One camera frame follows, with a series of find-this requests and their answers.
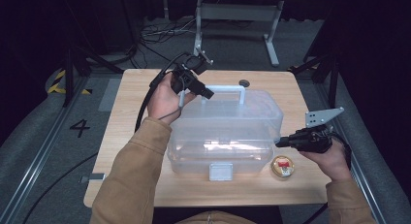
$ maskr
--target tabletop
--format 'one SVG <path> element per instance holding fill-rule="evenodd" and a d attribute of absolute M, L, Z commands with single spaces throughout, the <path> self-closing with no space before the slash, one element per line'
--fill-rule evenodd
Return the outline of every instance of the tabletop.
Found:
<path fill-rule="evenodd" d="M 100 146 L 93 174 L 111 171 L 117 152 L 134 134 L 137 116 L 149 83 L 158 74 L 154 69 L 125 71 Z M 205 71 L 198 79 L 204 84 L 237 85 L 248 80 L 247 89 L 267 91 L 284 113 L 281 136 L 294 134 L 304 127 L 306 103 L 293 74 L 262 71 Z M 156 207 L 218 207 L 320 204 L 327 201 L 326 184 L 330 179 L 318 166 L 295 149 L 276 148 L 295 163 L 289 177 L 276 176 L 269 163 L 257 174 L 234 174 L 232 181 L 209 181 L 208 175 L 176 174 L 164 157 L 156 188 Z M 91 207 L 102 181 L 89 181 L 84 204 Z"/>

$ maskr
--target black cable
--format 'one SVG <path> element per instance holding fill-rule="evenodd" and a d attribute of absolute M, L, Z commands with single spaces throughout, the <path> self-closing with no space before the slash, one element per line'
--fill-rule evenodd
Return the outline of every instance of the black cable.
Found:
<path fill-rule="evenodd" d="M 33 212 L 34 208 L 36 208 L 37 204 L 45 197 L 47 192 L 51 190 L 62 178 L 64 178 L 66 175 L 68 175 L 70 172 L 72 172 L 74 169 L 78 168 L 81 166 L 83 163 L 87 162 L 88 160 L 92 159 L 93 157 L 97 156 L 97 153 L 93 153 L 92 155 L 88 156 L 87 158 L 83 159 L 81 162 L 77 163 L 73 168 L 71 168 L 69 171 L 67 171 L 65 174 L 63 174 L 61 177 L 59 177 L 51 186 L 49 186 L 46 191 L 37 199 L 37 201 L 34 203 L 34 205 L 31 207 L 31 209 L 28 211 L 26 214 L 23 223 L 26 223 L 28 218 L 30 217 L 31 213 Z"/>
<path fill-rule="evenodd" d="M 169 58 L 161 55 L 159 52 L 157 52 L 157 51 L 155 51 L 154 49 L 149 48 L 148 46 L 146 46 L 144 42 L 141 42 L 141 43 L 142 43 L 142 46 L 143 46 L 143 47 L 145 47 L 145 48 L 147 48 L 148 50 L 154 52 L 155 54 L 159 55 L 160 57 L 162 57 L 162 58 L 164 58 L 164 59 L 166 59 L 166 60 L 168 60 L 168 61 L 171 61 Z"/>
<path fill-rule="evenodd" d="M 327 207 L 329 206 L 328 203 L 323 204 L 320 209 L 318 209 L 314 214 L 312 214 L 312 216 L 310 216 L 310 218 L 308 218 L 306 221 L 304 221 L 302 224 L 309 224 L 311 223 L 315 218 L 317 218 L 321 213 L 323 213 L 324 210 L 327 209 Z"/>
<path fill-rule="evenodd" d="M 145 64 L 143 68 L 146 69 L 148 67 L 148 63 L 147 63 L 147 60 L 145 59 L 145 53 L 139 47 L 137 47 L 137 50 L 139 50 L 142 53 L 142 60 L 144 60 L 144 64 Z"/>
<path fill-rule="evenodd" d="M 135 132 L 139 130 L 140 126 L 142 125 L 142 116 L 144 115 L 145 108 L 148 105 L 148 102 L 151 99 L 151 96 L 153 95 L 155 89 L 157 88 L 158 83 L 163 79 L 163 77 L 166 75 L 166 71 L 176 62 L 178 58 L 180 58 L 183 55 L 190 55 L 188 52 L 182 52 L 181 54 L 177 55 L 173 60 L 167 64 L 166 67 L 164 67 L 160 73 L 154 78 L 154 80 L 150 83 L 150 88 L 148 89 L 147 93 L 145 94 L 144 100 L 142 101 L 142 105 L 140 106 L 139 110 L 139 116 L 137 117 L 136 121 L 136 128 L 134 129 Z"/>

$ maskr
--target person's left hand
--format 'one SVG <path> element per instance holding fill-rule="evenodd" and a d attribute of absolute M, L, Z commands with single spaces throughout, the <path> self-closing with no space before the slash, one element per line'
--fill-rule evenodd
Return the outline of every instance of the person's left hand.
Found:
<path fill-rule="evenodd" d="M 167 124 L 175 121 L 181 112 L 178 107 L 179 96 L 172 90 L 172 79 L 172 73 L 164 76 L 147 105 L 148 116 L 161 119 Z M 192 92 L 185 94 L 184 105 L 194 100 L 194 98 L 196 98 L 196 95 Z"/>

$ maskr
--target cable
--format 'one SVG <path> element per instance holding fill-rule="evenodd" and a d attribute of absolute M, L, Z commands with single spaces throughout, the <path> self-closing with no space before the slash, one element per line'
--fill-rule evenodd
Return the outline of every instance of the cable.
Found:
<path fill-rule="evenodd" d="M 45 197 L 47 192 L 51 190 L 62 178 L 64 178 L 66 175 L 68 175 L 70 172 L 81 166 L 83 163 L 87 162 L 88 160 L 92 159 L 93 157 L 97 156 L 98 152 L 93 153 L 92 155 L 88 156 L 87 158 L 83 159 L 81 162 L 77 163 L 73 168 L 71 168 L 69 171 L 67 171 L 65 174 L 63 174 L 61 177 L 59 177 L 51 186 L 49 186 L 46 191 L 37 199 L 37 201 L 34 203 L 34 205 L 31 207 L 31 209 L 28 211 L 26 214 L 23 223 L 26 223 L 28 218 L 30 217 L 31 213 L 33 212 L 34 208 L 36 208 L 37 204 Z"/>
<path fill-rule="evenodd" d="M 172 115 L 172 114 L 175 114 L 175 113 L 177 113 L 177 112 L 180 112 L 180 114 L 181 114 L 181 112 L 182 112 L 182 108 L 184 107 L 184 97 L 185 97 L 185 83 L 184 83 L 184 80 L 182 79 L 182 78 L 179 78 L 180 80 L 181 80 L 181 82 L 182 82 L 182 90 L 181 90 L 181 92 L 180 92 L 180 99 L 179 99 L 179 102 L 178 102 L 178 109 L 176 110 L 176 111 L 174 111 L 174 112 L 172 112 L 172 113 L 168 113 L 168 114 L 166 114 L 166 115 L 163 115 L 163 116 L 161 116 L 160 118 L 158 118 L 158 119 L 164 119 L 164 118 L 166 118 L 167 116 L 170 116 L 170 115 Z"/>
<path fill-rule="evenodd" d="M 142 43 L 142 46 L 144 46 L 144 47 L 145 47 L 145 48 L 147 48 L 148 50 L 150 50 L 150 51 L 154 52 L 155 54 L 159 55 L 160 57 L 162 57 L 162 58 L 164 58 L 164 59 L 166 59 L 166 60 L 168 60 L 168 61 L 171 61 L 169 58 L 167 58 L 167 57 L 165 57 L 165 56 L 161 55 L 160 53 L 158 53 L 158 52 L 157 52 L 157 51 L 155 51 L 154 49 L 149 48 L 148 46 L 146 46 L 146 45 L 145 45 L 145 43 L 143 43 L 143 42 L 141 42 L 141 43 Z"/>
<path fill-rule="evenodd" d="M 312 216 L 310 216 L 306 221 L 304 221 L 302 224 L 309 224 L 311 223 L 315 218 L 317 218 L 321 213 L 323 213 L 324 210 L 327 209 L 329 206 L 328 203 L 323 204 Z"/>
<path fill-rule="evenodd" d="M 169 62 L 169 64 L 167 64 L 166 67 L 164 67 L 160 71 L 160 73 L 158 73 L 157 77 L 154 78 L 154 80 L 150 83 L 150 88 L 145 94 L 144 100 L 142 101 L 142 106 L 140 107 L 140 110 L 139 110 L 139 116 L 137 117 L 135 132 L 139 130 L 140 126 L 142 125 L 142 116 L 144 115 L 145 108 L 147 107 L 148 102 L 151 99 L 151 96 L 153 95 L 155 89 L 157 88 L 158 83 L 160 83 L 160 81 L 166 75 L 166 71 L 176 62 L 178 58 L 180 58 L 183 55 L 190 55 L 190 53 L 182 52 L 181 54 L 177 55 L 175 58 L 173 58 L 173 60 Z"/>

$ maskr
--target plastic box lid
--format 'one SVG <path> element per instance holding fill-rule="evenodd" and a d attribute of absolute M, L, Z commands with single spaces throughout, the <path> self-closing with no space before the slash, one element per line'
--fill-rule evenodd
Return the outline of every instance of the plastic box lid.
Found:
<path fill-rule="evenodd" d="M 168 157 L 173 170 L 209 173 L 211 164 L 222 163 L 233 164 L 234 173 L 261 171 L 280 139 L 281 109 L 264 90 L 209 88 L 215 93 L 210 100 L 197 97 L 172 124 Z"/>

